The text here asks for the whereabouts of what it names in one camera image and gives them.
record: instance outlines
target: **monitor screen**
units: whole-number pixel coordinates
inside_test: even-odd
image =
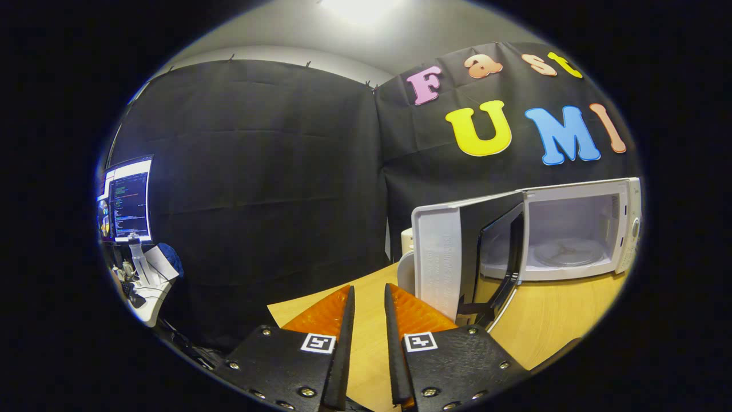
[[[152,241],[147,188],[152,155],[119,163],[105,171],[104,191],[97,197],[97,226],[104,242],[127,242],[135,233]]]

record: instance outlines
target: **desk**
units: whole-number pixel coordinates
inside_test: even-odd
[[[153,268],[150,268],[150,270],[154,271],[159,276],[158,279],[165,279],[160,275],[160,272],[157,272]],[[145,298],[146,301],[142,306],[136,309],[132,305],[132,302],[130,302],[130,299],[125,298],[127,301],[127,307],[130,308],[132,313],[135,314],[135,316],[144,323],[145,326],[152,328],[155,326],[155,323],[157,323],[157,314],[160,312],[160,307],[163,306],[163,300],[165,300],[165,297],[168,295],[168,292],[171,290],[176,279],[177,278],[172,278],[169,281],[163,280],[162,284],[156,286],[135,286],[135,293]]]
[[[612,304],[625,277],[623,273],[561,282],[524,282],[490,334],[524,368],[531,369],[571,339],[587,333]],[[356,292],[356,314],[346,394],[374,412],[394,410],[384,314],[386,283],[397,284],[396,263],[349,282]],[[487,300],[498,284],[497,279],[479,282],[478,298]],[[344,285],[267,308],[282,326]]]

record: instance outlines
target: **black curtain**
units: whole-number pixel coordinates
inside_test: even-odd
[[[411,212],[415,207],[532,186],[641,175],[635,144],[618,109],[586,75],[582,79],[571,76],[549,59],[550,52],[578,67],[568,56],[548,45],[489,43],[425,62],[376,90],[389,197],[389,231],[395,261],[402,255],[400,233],[411,227]],[[477,54],[490,56],[503,65],[502,70],[484,78],[472,78],[464,62]],[[556,70],[556,76],[539,74],[521,59],[522,54],[542,58]],[[439,96],[416,106],[414,90],[406,79],[435,65],[441,68],[437,75],[440,85],[436,91]],[[495,155],[468,155],[458,147],[452,125],[445,120],[445,115],[460,108],[472,108],[478,137],[492,139],[496,129],[488,114],[479,109],[482,103],[490,100],[504,102],[503,112],[512,132],[511,143]],[[608,116],[626,144],[625,153],[612,151],[608,132],[599,117],[589,109],[592,103],[606,107]],[[524,113],[530,108],[544,108],[563,122],[562,109],[565,106],[576,106],[581,110],[587,129],[602,155],[598,161],[579,158],[571,161],[566,158],[563,164],[555,166],[542,162],[544,146],[539,131]]]
[[[388,263],[364,84],[278,62],[182,67],[132,104],[111,163],[150,153],[152,237],[186,275],[163,310],[203,345],[231,349],[274,322],[267,304]]]

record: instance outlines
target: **microwave control panel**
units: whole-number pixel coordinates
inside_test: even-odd
[[[638,178],[628,182],[627,229],[623,237],[622,253],[616,273],[627,271],[638,251],[638,238],[641,234],[641,185]]]

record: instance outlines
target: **white microwave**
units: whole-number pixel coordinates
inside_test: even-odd
[[[523,281],[621,273],[641,228],[636,177],[525,188],[412,213],[414,294],[447,317],[490,312]],[[502,279],[474,302],[478,276]]]

